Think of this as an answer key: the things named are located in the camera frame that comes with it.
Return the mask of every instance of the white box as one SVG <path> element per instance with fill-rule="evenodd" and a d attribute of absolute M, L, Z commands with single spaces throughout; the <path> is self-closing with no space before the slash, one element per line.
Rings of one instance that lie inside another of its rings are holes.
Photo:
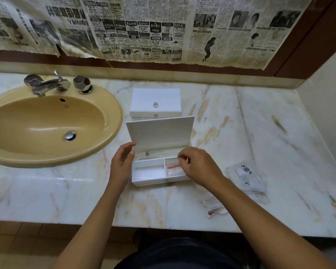
<path fill-rule="evenodd" d="M 132 183 L 136 186 L 188 180 L 185 174 L 168 176 L 167 167 L 179 165 L 178 152 L 191 146 L 194 116 L 126 122 L 136 155 L 164 154 L 165 157 L 136 160 L 132 164 Z"/>
<path fill-rule="evenodd" d="M 133 89 L 132 120 L 148 120 L 182 116 L 180 89 L 139 88 Z"/>

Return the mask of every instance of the forearm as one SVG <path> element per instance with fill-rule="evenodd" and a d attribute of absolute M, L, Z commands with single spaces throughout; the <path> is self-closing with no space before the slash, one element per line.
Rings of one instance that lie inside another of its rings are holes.
<path fill-rule="evenodd" d="M 80 230 L 58 257 L 53 269 L 101 267 L 120 191 L 107 187 Z"/>
<path fill-rule="evenodd" d="M 208 190 L 229 211 L 266 267 L 336 268 L 322 252 L 251 200 L 230 180 L 220 179 Z"/>

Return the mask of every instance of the beige sink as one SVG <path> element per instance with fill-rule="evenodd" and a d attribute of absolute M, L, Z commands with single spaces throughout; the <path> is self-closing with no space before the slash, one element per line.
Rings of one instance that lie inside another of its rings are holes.
<path fill-rule="evenodd" d="M 123 111 L 107 90 L 90 94 L 51 90 L 39 98 L 27 86 L 0 95 L 0 164 L 50 167 L 72 163 L 106 147 Z"/>

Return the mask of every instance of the open box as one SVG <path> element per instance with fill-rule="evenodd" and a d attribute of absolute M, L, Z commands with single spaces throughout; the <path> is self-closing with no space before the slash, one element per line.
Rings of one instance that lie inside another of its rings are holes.
<path fill-rule="evenodd" d="M 136 186 L 188 180 L 184 172 L 170 174 L 179 165 L 178 152 L 191 146 L 194 116 L 126 122 L 136 155 L 154 154 L 157 158 L 136 160 L 132 164 L 132 183 Z"/>

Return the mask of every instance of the newspaper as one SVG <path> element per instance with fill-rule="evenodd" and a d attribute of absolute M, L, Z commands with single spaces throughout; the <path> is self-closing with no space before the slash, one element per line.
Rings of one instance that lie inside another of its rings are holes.
<path fill-rule="evenodd" d="M 0 0 L 0 49 L 264 69 L 312 0 Z"/>

